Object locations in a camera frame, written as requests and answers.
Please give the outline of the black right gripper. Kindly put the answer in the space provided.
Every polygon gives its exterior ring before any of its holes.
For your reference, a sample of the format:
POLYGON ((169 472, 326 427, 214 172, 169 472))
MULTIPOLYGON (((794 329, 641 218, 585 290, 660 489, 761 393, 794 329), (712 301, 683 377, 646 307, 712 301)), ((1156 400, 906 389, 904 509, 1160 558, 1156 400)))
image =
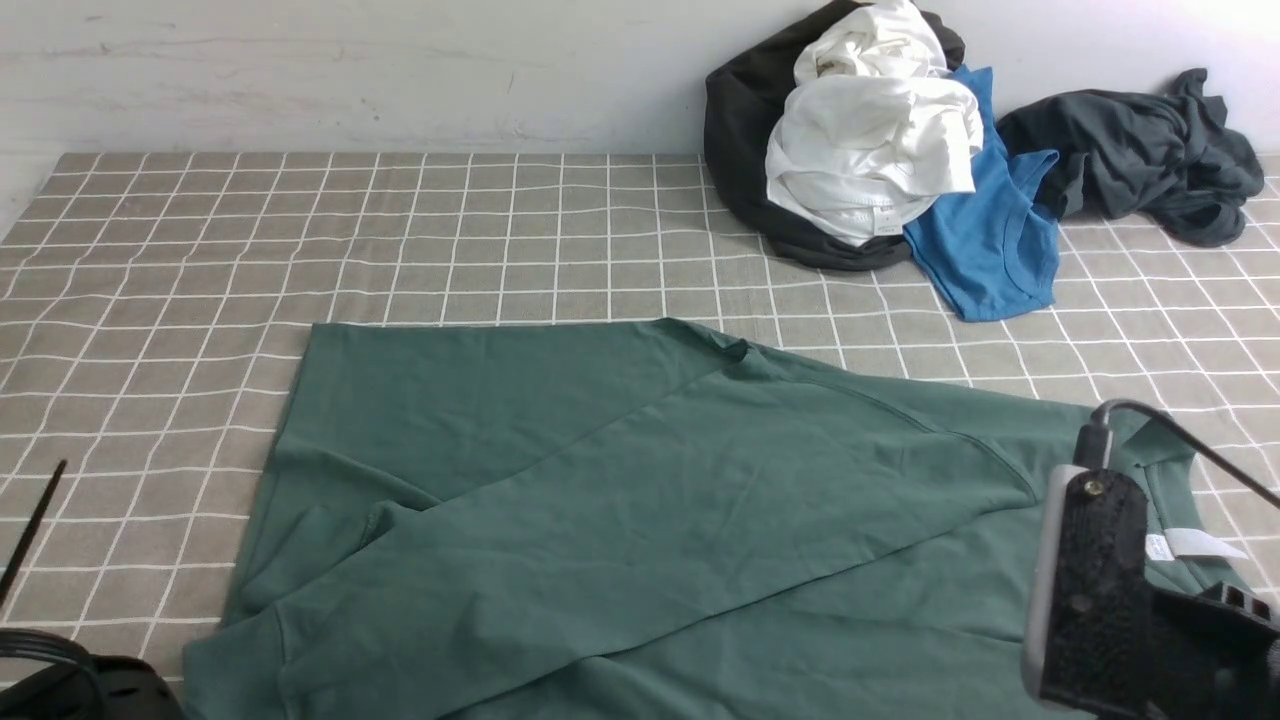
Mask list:
POLYGON ((1276 719, 1277 611, 1239 585, 1155 589, 1149 719, 1276 719))

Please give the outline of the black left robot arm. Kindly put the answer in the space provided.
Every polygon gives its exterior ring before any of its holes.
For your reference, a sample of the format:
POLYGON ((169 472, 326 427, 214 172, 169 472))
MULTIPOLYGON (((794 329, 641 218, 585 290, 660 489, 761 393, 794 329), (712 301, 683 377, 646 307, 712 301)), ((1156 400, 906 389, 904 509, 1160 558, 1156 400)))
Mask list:
POLYGON ((1 633, 1 656, 44 667, 1 693, 3 719, 184 719, 170 685, 141 659, 96 655, 33 629, 1 633))

